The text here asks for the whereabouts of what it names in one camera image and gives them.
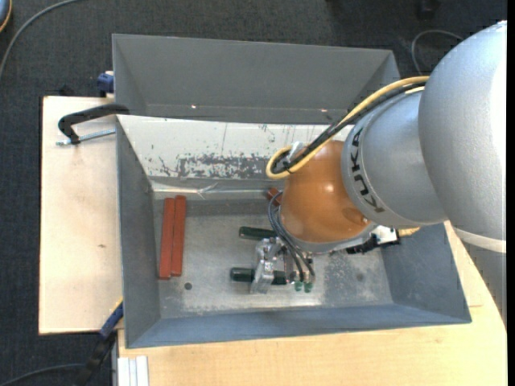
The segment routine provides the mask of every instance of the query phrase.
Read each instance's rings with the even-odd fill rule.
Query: wooden table
[[[98,330],[122,293],[114,137],[55,145],[64,138],[56,126],[61,116],[107,101],[43,101],[41,335]],[[92,121],[77,131],[112,124]],[[148,356],[151,386],[507,384],[504,324],[472,260],[446,227],[470,324],[129,350],[120,329],[117,353]]]

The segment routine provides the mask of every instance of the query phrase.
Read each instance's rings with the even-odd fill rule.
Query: red wooden block
[[[175,197],[174,239],[171,251],[171,275],[183,274],[184,227],[186,224],[186,197]]]
[[[175,200],[165,199],[163,209],[163,227],[161,231],[161,259],[159,262],[159,279],[168,280],[171,275],[171,255],[174,244]]]

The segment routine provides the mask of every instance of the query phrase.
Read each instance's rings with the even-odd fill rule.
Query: yellow cable
[[[392,90],[395,90],[397,88],[401,88],[403,86],[407,86],[408,84],[417,84],[417,83],[424,83],[429,80],[429,76],[417,76],[417,77],[409,77],[407,79],[402,79],[395,81],[391,84],[386,85],[383,88],[380,88],[376,92],[372,93],[370,96],[365,98],[359,105],[357,105],[354,109],[351,110],[349,114],[347,114],[343,119],[341,119],[339,125],[345,123],[347,120],[351,119],[352,117],[356,116],[359,112],[361,112],[363,109],[365,109],[367,106],[369,106],[371,103],[376,101],[379,97],[384,96],[386,93],[391,92]],[[303,158],[300,162],[293,165],[288,169],[288,171],[283,171],[281,173],[272,173],[272,166],[275,164],[275,161],[281,156],[282,154],[286,153],[287,151],[291,150],[291,146],[283,147],[282,149],[278,150],[268,161],[266,164],[266,175],[273,180],[279,180],[284,179],[285,177],[289,176],[291,173],[295,173],[297,170],[304,167],[304,165],[309,162],[309,160],[317,154],[320,149],[322,149],[329,141],[331,141],[332,136],[329,137],[325,142],[320,144],[316,149],[314,149],[312,152],[306,155],[305,158]]]

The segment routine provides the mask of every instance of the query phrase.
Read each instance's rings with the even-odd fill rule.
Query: dark carpet
[[[27,19],[59,1],[14,0],[0,57]],[[28,27],[0,81],[0,384],[38,368],[84,362],[95,342],[93,334],[38,336],[41,96],[64,86],[76,96],[98,96],[97,76],[112,69],[112,33],[386,48],[406,77],[416,74],[410,44],[420,31],[467,37],[507,18],[508,0],[441,0],[434,19],[423,22],[415,16],[417,1],[96,0]],[[443,35],[420,39],[421,68],[431,70],[455,44]],[[59,372],[20,384],[71,379]],[[109,384],[109,368],[91,384]]]

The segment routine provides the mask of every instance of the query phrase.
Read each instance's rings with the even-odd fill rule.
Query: cable
[[[460,35],[456,35],[454,33],[451,33],[450,31],[440,30],[440,29],[432,29],[432,30],[425,30],[418,33],[413,41],[411,42],[411,60],[413,61],[413,64],[415,68],[417,69],[417,73],[419,75],[422,75],[422,71],[420,70],[420,67],[418,66],[417,57],[415,55],[415,48],[417,46],[418,39],[420,39],[423,35],[430,35],[430,34],[441,34],[441,35],[448,35],[451,37],[455,37],[458,40],[463,40],[464,38]]]
[[[297,253],[293,250],[293,248],[289,244],[288,237],[284,233],[282,233],[282,230],[281,230],[280,224],[277,221],[277,218],[274,217],[274,210],[273,210],[274,202],[275,202],[275,200],[277,200],[277,198],[280,195],[282,195],[282,191],[280,191],[274,197],[272,197],[272,199],[270,199],[270,202],[268,203],[268,220],[270,221],[270,225],[272,226],[272,229],[274,230],[275,234],[277,234],[277,236],[279,238],[281,238],[281,240],[285,243],[286,250],[290,254],[293,261],[295,262],[295,265],[297,266],[297,270],[299,271],[300,281],[304,281],[303,267],[300,265],[300,261],[297,258]]]
[[[37,13],[37,14],[33,15],[31,18],[29,18],[19,28],[19,30],[13,36],[13,39],[10,41],[9,46],[7,46],[6,53],[4,54],[4,56],[2,58],[2,62],[0,63],[0,82],[2,81],[3,71],[4,71],[5,67],[6,67],[7,57],[9,57],[10,51],[12,50],[12,48],[14,46],[14,43],[16,43],[16,40],[18,39],[18,37],[23,33],[23,31],[27,27],[29,27],[35,20],[37,20],[38,18],[42,17],[43,15],[45,15],[46,13],[48,13],[48,12],[54,10],[54,9],[58,9],[60,7],[63,7],[63,6],[66,6],[68,4],[72,4],[72,3],[75,3],[75,2],[83,2],[83,1],[86,1],[86,0],[64,0],[63,2],[58,2],[58,3],[56,3],[56,4],[52,5],[52,6],[47,7],[46,9],[41,10],[39,13]]]
[[[297,257],[300,257],[300,259],[303,261],[307,269],[309,270],[310,275],[312,276],[312,281],[315,280],[315,270],[313,269],[313,266],[308,261],[308,259],[303,255],[303,250],[296,245],[291,238],[288,236],[288,232],[286,229],[282,226],[281,222],[278,218],[279,210],[276,208],[273,209],[273,204],[277,200],[277,198],[282,195],[282,191],[277,193],[269,202],[268,204],[268,219],[270,221],[270,224],[272,226],[272,229],[275,231],[275,233],[284,241],[286,249],[288,252],[290,252],[290,255],[293,257],[295,264],[297,266],[297,269],[299,269],[299,275],[300,275],[300,281],[304,281],[304,274],[302,266],[300,265],[299,259]]]
[[[309,152],[307,154],[303,154],[301,158],[296,158],[296,162],[291,166],[283,169],[280,172],[274,172],[274,168],[277,166],[277,163],[280,159],[284,158],[286,154],[291,150],[291,146],[286,146],[279,149],[268,161],[266,164],[266,175],[273,180],[284,179],[291,173],[295,173],[297,170],[304,167],[304,165],[317,154],[320,149],[322,149],[339,130],[343,129],[353,118],[358,116],[361,112],[366,110],[374,101],[380,99],[380,97],[388,94],[397,89],[401,89],[402,91],[406,91],[412,89],[414,85],[425,84],[429,80],[429,76],[418,76],[418,77],[409,77],[407,79],[398,80],[391,84],[386,85],[383,88],[380,88],[376,92],[372,93],[370,96],[365,98],[360,104],[358,104],[354,109],[351,110],[337,125],[331,125],[329,129],[332,129],[332,133],[327,136],[323,141],[321,141],[314,149],[312,149],[309,145],[307,149]]]
[[[0,384],[0,386],[7,386],[8,384],[14,384],[19,382],[20,380],[28,379],[32,376],[41,375],[47,372],[53,372],[58,370],[72,370],[82,368],[84,365],[82,363],[70,363],[70,364],[61,364],[59,366],[50,366],[49,368],[43,368],[39,370],[34,370],[33,372],[26,373],[25,375],[21,375],[19,377],[15,377],[14,379],[8,380],[5,383]]]

